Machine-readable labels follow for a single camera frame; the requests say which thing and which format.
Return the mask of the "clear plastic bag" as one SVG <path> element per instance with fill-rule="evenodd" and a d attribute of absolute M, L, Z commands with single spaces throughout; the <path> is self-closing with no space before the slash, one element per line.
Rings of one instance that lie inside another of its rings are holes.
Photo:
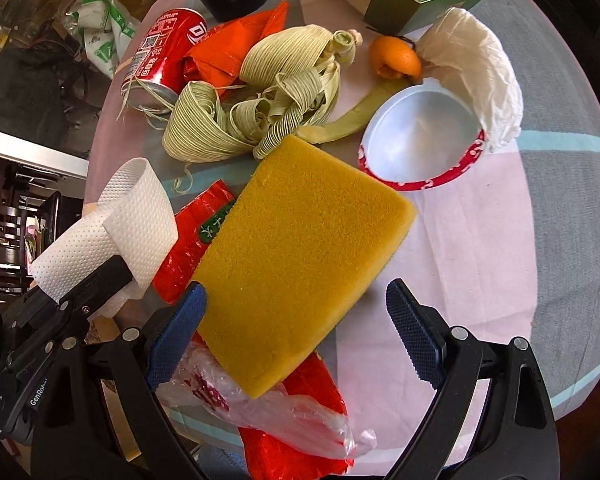
<path fill-rule="evenodd" d="M 263 431 L 300 452 L 331 460 L 354 460 L 377 445 L 373 430 L 354 430 L 346 414 L 307 394 L 289 393 L 277 385 L 250 398 L 211 352 L 194 342 L 157 394 L 172 408 L 201 406 L 223 422 Z"/>

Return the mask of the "red soda can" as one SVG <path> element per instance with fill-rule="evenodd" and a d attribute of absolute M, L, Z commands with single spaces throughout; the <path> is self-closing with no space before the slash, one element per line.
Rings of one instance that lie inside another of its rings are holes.
<path fill-rule="evenodd" d="M 143 113 L 168 114 L 185 86 L 185 55 L 207 35 L 207 22 L 195 10 L 161 14 L 131 58 L 121 85 L 123 102 Z"/>

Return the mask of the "red white paper bowl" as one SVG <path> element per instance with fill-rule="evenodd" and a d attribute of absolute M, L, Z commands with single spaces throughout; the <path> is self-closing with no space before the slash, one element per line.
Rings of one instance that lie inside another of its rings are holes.
<path fill-rule="evenodd" d="M 434 78 L 379 107 L 358 147 L 358 166 L 400 192 L 436 188 L 464 174 L 486 148 L 475 113 Z"/>

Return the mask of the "white perforated foam sheet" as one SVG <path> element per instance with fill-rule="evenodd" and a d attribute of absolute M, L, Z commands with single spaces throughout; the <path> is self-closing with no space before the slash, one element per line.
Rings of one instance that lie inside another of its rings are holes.
<path fill-rule="evenodd" d="M 32 262 L 32 275 L 59 301 L 110 257 L 122 257 L 132 281 L 100 309 L 112 318 L 127 301 L 143 298 L 177 240 L 169 197 L 148 160 L 137 157 L 111 177 L 96 208 Z"/>

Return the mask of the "orange snack packet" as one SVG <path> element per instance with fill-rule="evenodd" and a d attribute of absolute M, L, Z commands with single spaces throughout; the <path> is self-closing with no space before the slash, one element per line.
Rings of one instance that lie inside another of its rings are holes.
<path fill-rule="evenodd" d="M 184 56 L 184 80 L 203 81 L 223 92 L 238 79 L 242 62 L 251 48 L 280 32 L 286 23 L 288 2 L 213 27 L 208 36 Z"/>

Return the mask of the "dark wooden chair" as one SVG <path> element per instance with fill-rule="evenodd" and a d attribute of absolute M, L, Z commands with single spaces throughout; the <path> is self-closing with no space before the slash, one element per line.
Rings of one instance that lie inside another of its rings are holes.
<path fill-rule="evenodd" d="M 28 290 L 32 262 L 58 237 L 61 197 L 55 192 L 33 208 L 0 205 L 0 307 Z"/>

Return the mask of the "red plastic wrapper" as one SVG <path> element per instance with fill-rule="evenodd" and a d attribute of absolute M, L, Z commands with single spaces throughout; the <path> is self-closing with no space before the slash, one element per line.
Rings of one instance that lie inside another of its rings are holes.
<path fill-rule="evenodd" d="M 178 240 L 152 280 L 164 302 L 178 302 L 235 202 L 228 186 L 216 180 L 175 215 Z"/>

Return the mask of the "pale green ribbon bundle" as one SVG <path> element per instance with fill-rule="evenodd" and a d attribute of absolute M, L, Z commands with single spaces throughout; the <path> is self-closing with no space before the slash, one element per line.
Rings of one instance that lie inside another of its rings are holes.
<path fill-rule="evenodd" d="M 337 104 L 341 69 L 353 63 L 363 36 L 320 25 L 286 28 L 246 54 L 227 104 L 203 81 L 186 84 L 172 106 L 162 147 L 181 162 L 220 162 L 250 153 L 264 159 L 283 138 L 320 126 Z"/>

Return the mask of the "green white plastic bag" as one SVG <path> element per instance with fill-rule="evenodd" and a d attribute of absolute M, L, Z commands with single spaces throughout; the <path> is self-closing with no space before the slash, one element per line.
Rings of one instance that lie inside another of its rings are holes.
<path fill-rule="evenodd" d="M 82 42 L 87 61 L 109 79 L 140 27 L 118 0 L 76 0 L 62 22 Z"/>

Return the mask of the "white crumpled tissue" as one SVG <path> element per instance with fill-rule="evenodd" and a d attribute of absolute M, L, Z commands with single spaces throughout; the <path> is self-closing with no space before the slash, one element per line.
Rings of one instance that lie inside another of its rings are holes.
<path fill-rule="evenodd" d="M 424 75 L 468 105 L 486 135 L 486 149 L 505 148 L 521 132 L 524 97 L 498 36 L 474 14 L 449 8 L 416 41 Z"/>

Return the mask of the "orange peel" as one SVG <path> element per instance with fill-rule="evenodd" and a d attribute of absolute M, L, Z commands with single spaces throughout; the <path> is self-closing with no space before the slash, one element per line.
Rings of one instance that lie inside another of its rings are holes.
<path fill-rule="evenodd" d="M 405 40 L 393 36 L 379 36 L 368 47 L 368 62 L 373 72 L 386 79 L 422 76 L 422 62 Z"/>

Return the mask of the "yellow sponge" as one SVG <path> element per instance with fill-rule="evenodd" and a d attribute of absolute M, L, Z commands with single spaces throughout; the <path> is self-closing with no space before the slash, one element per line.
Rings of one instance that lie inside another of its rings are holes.
<path fill-rule="evenodd" d="M 198 263 L 198 332 L 250 398 L 285 380 L 396 253 L 415 206 L 295 136 L 260 162 Z"/>

